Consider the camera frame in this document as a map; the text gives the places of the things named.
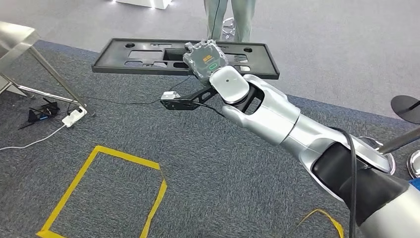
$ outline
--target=power strip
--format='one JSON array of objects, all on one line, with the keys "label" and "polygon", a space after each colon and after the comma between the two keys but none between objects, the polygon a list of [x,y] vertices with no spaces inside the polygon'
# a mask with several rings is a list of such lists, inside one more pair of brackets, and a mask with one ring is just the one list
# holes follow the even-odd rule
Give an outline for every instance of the power strip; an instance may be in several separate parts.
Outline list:
[{"label": "power strip", "polygon": [[72,111],[70,115],[66,116],[61,121],[66,125],[66,127],[71,127],[76,121],[80,120],[87,113],[88,112],[83,107],[79,107],[79,109]]}]

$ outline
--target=yellow tape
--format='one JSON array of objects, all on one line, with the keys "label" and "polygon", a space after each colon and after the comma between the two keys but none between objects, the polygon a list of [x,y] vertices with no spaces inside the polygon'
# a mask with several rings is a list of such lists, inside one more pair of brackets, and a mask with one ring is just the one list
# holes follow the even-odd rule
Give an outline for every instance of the yellow tape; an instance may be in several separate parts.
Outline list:
[{"label": "yellow tape", "polygon": [[312,216],[312,214],[314,214],[315,212],[320,212],[321,214],[325,215],[326,217],[328,217],[331,221],[331,223],[334,225],[335,229],[338,232],[338,235],[340,238],[344,238],[344,230],[343,227],[341,226],[341,224],[336,221],[334,218],[332,218],[326,211],[322,210],[322,209],[315,209],[313,211],[311,211],[310,213],[308,213],[300,222],[299,224],[296,226],[300,226],[307,218],[309,218],[310,216]]},{"label": "yellow tape", "polygon": [[99,152],[102,152],[102,153],[108,154],[108,155],[112,155],[112,156],[115,156],[115,157],[119,157],[121,159],[130,161],[130,162],[133,162],[133,163],[136,163],[136,164],[139,164],[139,165],[147,166],[147,167],[150,167],[152,169],[160,171],[160,173],[162,175],[162,184],[160,185],[159,193],[157,194],[157,197],[156,197],[156,200],[155,200],[155,202],[152,206],[152,209],[150,210],[150,213],[147,216],[146,223],[145,223],[145,225],[143,227],[143,230],[141,232],[141,235],[140,235],[140,238],[146,238],[147,237],[147,235],[149,233],[149,228],[150,228],[150,223],[152,221],[152,218],[155,215],[156,210],[158,209],[160,203],[162,202],[163,196],[165,195],[166,188],[167,188],[166,180],[163,177],[163,174],[162,174],[162,171],[160,170],[159,164],[156,163],[156,162],[150,161],[150,160],[142,159],[142,158],[139,158],[139,157],[136,157],[136,156],[133,156],[133,155],[130,155],[130,154],[126,154],[126,153],[123,153],[123,152],[120,152],[120,151],[117,151],[117,150],[109,149],[109,148],[106,148],[106,147],[103,147],[103,146],[100,146],[100,145],[96,146],[93,149],[93,151],[89,155],[88,159],[83,164],[80,171],[77,173],[76,177],[74,177],[73,182],[71,182],[67,191],[64,193],[63,197],[60,199],[57,206],[51,212],[51,214],[48,217],[45,224],[42,226],[41,230],[39,232],[37,232],[37,235],[39,237],[42,237],[42,238],[65,238],[63,236],[60,236],[57,233],[54,233],[54,232],[50,231],[51,225],[56,220],[58,214],[60,213],[60,211],[64,207],[65,203],[69,199],[71,193],[76,188],[77,184],[80,182],[80,180],[82,179],[86,170],[91,165],[93,159],[96,157],[96,155]]}]

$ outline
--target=gray pants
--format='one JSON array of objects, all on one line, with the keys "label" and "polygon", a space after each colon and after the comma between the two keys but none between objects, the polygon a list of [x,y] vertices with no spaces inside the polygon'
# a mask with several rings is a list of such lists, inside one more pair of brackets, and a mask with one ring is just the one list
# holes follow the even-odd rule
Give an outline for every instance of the gray pants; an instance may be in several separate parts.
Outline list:
[{"label": "gray pants", "polygon": [[[207,38],[220,40],[228,0],[204,0],[207,15]],[[235,18],[235,42],[249,42],[256,0],[231,0]]]}]

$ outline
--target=silver robotic arm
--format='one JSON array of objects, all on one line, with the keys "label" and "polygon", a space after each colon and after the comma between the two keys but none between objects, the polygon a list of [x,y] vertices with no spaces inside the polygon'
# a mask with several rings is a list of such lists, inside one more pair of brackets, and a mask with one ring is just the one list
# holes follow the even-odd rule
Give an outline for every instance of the silver robotic arm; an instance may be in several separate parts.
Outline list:
[{"label": "silver robotic arm", "polygon": [[[222,113],[272,145],[280,145],[308,171],[317,185],[350,207],[350,146],[346,137],[302,114],[287,96],[254,75],[233,67],[218,69],[211,86],[225,102]],[[254,97],[258,108],[246,115]],[[420,237],[420,191],[388,174],[388,161],[352,136],[357,175],[357,224],[368,238]]]}]

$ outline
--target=black plastic tray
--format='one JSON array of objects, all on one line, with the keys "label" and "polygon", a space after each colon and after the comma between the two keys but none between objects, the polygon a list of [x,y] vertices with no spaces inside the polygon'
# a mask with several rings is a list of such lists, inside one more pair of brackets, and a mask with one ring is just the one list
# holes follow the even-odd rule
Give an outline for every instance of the black plastic tray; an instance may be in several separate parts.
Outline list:
[{"label": "black plastic tray", "polygon": [[[113,38],[92,65],[96,73],[193,75],[182,61],[184,45],[199,41]],[[266,44],[217,42],[229,58],[229,65],[242,75],[278,79],[280,73]]]}]

